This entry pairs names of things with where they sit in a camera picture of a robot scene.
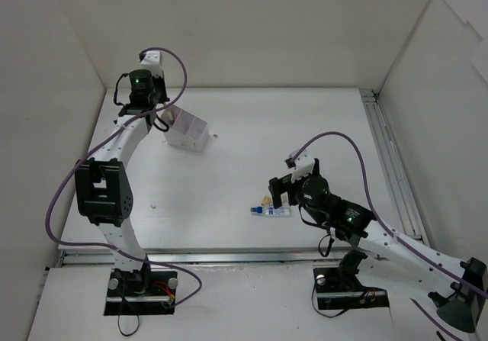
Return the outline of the yellow eraser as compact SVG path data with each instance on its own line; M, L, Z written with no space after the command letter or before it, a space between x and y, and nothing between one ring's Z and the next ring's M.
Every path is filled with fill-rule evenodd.
M262 202L261 202L261 205L263 206L269 206L272 204L272 198L268 195L266 195L263 199L262 199Z

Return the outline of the blue white correction pen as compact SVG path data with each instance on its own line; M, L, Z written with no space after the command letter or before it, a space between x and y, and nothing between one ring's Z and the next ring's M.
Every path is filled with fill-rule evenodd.
M261 217L289 217L291 210L288 207L256 206L250 208L250 214Z

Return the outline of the yellow highlighter pen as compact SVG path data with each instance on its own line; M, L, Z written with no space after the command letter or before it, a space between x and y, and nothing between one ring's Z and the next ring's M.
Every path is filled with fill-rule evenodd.
M175 117L172 113L172 110L171 109L165 109L163 112L162 112L162 116L164 117L165 119L165 122L168 124L168 125L173 125L174 122L175 122Z

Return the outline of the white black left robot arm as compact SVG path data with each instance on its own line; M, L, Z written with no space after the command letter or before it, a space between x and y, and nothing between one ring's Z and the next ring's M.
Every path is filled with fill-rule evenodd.
M115 138L103 143L97 152L80 165L75 173L79 213L103 234L114 256L114 277L125 280L134 294L145 294L153 284L150 266L130 222L133 192L126 165L139 143L150 132L155 117L148 114L169 99L161 66L146 66L127 74L130 80L129 102L121 105L114 120Z

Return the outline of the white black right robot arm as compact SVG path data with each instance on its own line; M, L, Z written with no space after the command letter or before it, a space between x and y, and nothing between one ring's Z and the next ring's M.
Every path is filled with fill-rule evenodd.
M272 178L268 189L274 207L282 196L307 213L307 225L326 231L330 243L351 246L337 271L339 284L357 288L364 281L360 266L368 254L375 254L411 275L399 286L414 301L427 301L448 325L464 333L474 333L487 299L487 267L479 259L467 261L446 256L384 223L376 211L346 201L329 190L319 173L319 161L296 168L282 178Z

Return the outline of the white divided organizer box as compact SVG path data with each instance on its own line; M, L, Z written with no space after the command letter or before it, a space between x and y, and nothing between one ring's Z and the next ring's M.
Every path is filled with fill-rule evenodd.
M192 152L202 152L210 136L208 123L176 105L166 109L171 109L175 117L174 124L169 125L169 129L163 133L166 143Z

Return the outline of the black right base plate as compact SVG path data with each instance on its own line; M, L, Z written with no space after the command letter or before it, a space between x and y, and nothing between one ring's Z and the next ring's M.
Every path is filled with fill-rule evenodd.
M356 277L343 280L338 268L314 268L313 280L313 307L328 318L338 317L350 310L390 306L384 289L365 287Z

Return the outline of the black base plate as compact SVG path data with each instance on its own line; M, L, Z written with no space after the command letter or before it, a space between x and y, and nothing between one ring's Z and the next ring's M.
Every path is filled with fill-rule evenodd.
M384 289L365 287L356 277L343 280L338 268L314 268L313 280L313 307L328 318L338 317L350 310L390 306Z
M149 282L141 287L121 272L113 271L104 303L105 316L173 315L178 275L175 271L152 271Z

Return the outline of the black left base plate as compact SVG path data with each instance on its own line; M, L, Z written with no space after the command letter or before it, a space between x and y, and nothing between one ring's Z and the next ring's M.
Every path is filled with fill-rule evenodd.
M149 282L141 287L121 272L113 271L104 303L105 316L173 315L178 275L175 271L152 271Z

